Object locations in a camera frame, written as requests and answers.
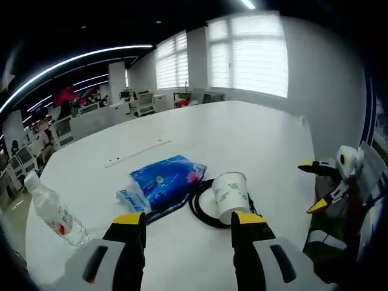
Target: white wall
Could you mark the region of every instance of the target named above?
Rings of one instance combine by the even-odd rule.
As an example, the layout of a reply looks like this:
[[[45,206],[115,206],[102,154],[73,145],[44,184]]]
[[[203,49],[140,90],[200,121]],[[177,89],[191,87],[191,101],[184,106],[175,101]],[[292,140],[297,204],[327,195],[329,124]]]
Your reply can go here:
[[[109,88],[110,88],[110,103],[118,103],[120,100],[120,92],[126,88],[125,84],[125,64],[124,62],[115,62],[109,64]]]
[[[288,98],[236,89],[223,92],[240,100],[305,116],[315,158],[334,157],[341,145],[358,147],[363,130],[366,89],[363,65],[355,52],[327,30],[311,22],[282,18],[289,61]],[[208,88],[205,28],[187,34],[190,87]],[[130,68],[132,88],[156,90],[155,51]]]
[[[22,114],[20,110],[14,111],[8,115],[7,119],[2,125],[2,132],[4,134],[5,146],[7,147],[9,157],[12,156],[12,141],[19,143],[19,149],[22,147],[23,139],[26,137],[23,127]]]

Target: plastic water bottle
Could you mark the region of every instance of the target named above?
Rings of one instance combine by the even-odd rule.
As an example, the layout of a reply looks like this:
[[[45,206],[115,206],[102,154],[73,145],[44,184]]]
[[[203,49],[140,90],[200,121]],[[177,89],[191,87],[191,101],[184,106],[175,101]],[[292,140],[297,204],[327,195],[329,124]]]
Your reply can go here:
[[[68,211],[59,195],[40,182],[35,171],[25,177],[24,185],[32,195],[36,214],[57,235],[75,247],[82,247],[89,241],[85,227]]]

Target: blue plastic packaging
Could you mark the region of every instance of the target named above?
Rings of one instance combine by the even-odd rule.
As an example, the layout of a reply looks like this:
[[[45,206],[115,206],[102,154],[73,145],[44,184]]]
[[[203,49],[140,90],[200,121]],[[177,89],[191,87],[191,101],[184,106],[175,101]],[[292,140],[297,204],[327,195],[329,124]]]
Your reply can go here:
[[[146,212],[151,223],[181,208],[188,198],[187,189],[203,179],[206,168],[183,156],[173,156],[130,173],[137,185],[116,194],[131,212]]]

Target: bottle cap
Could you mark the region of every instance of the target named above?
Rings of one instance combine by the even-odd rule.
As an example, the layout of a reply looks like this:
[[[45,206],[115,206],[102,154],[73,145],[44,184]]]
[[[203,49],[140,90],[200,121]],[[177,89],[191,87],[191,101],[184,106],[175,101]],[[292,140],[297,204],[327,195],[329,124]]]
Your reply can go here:
[[[36,174],[35,171],[32,171],[31,173],[29,173],[27,175],[27,177],[25,177],[25,179],[24,179],[25,188],[27,188],[27,190],[29,192],[31,192],[32,190],[37,188],[37,186],[39,186],[40,183],[41,182],[40,182],[38,175]]]

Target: coiled black cable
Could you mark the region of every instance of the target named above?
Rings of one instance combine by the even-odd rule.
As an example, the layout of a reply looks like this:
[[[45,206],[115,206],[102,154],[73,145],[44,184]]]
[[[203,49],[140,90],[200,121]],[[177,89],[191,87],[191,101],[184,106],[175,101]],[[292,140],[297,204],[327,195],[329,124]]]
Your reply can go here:
[[[206,214],[202,210],[201,206],[199,205],[199,197],[207,189],[211,188],[213,181],[214,179],[202,181],[189,190],[189,206],[193,214],[203,223],[207,224],[208,226],[215,227],[217,229],[226,229],[226,228],[229,228],[230,225],[223,224],[218,218],[214,218]],[[253,200],[250,199],[249,194],[248,194],[248,202],[249,202],[250,211],[252,213],[257,214],[256,208],[253,205]]]

